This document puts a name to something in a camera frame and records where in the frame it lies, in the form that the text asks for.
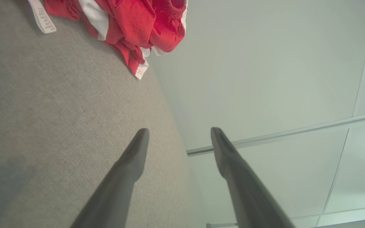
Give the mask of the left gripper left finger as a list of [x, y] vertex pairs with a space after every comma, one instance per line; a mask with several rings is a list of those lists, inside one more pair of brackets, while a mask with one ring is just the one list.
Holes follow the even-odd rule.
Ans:
[[72, 224], [73, 228], [124, 228], [135, 182], [142, 176], [149, 130], [137, 131]]

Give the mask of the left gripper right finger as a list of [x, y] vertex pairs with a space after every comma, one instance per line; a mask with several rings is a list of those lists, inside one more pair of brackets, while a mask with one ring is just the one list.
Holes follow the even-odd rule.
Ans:
[[222, 129], [211, 128], [221, 176], [226, 180], [239, 228], [293, 228], [294, 225]]

